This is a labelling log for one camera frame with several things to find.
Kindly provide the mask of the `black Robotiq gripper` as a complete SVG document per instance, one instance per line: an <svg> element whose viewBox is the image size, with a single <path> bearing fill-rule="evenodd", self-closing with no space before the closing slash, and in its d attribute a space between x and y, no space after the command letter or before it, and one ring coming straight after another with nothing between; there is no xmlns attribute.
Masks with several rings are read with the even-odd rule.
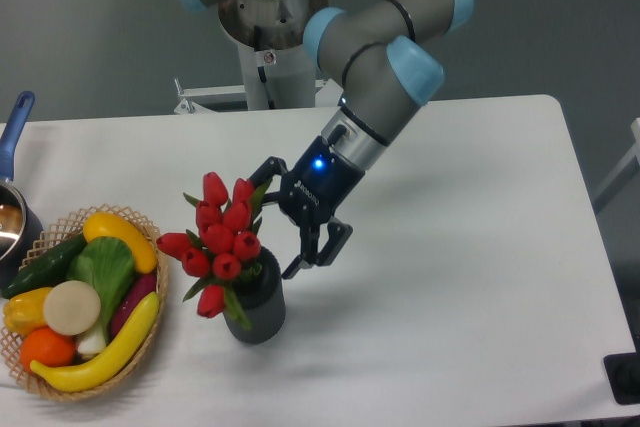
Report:
<svg viewBox="0 0 640 427"><path fill-rule="evenodd" d="M254 187L250 197L253 205L278 203L281 211L299 226L300 252L282 273L283 279L294 278L300 270L334 262L353 227L332 216L364 175L364 170L333 153L327 141L318 136L291 170L283 159L271 156L248 178ZM274 176L282 176L280 191L268 193ZM310 220L303 219L304 207ZM328 238L319 247L320 224L324 223Z"/></svg>

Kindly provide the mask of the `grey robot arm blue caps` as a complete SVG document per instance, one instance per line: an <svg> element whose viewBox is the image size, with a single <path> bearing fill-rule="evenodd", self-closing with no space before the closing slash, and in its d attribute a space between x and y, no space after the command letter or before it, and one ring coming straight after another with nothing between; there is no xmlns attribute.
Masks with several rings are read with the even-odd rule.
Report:
<svg viewBox="0 0 640 427"><path fill-rule="evenodd" d="M336 209L443 83L424 44L466 23L474 0L382 0L355 14L327 0L181 2L217 10L238 49L249 109L312 106L318 73L341 87L338 111L296 164L272 157L252 176L280 177L269 201L300 231L284 277L331 264L352 232Z"/></svg>

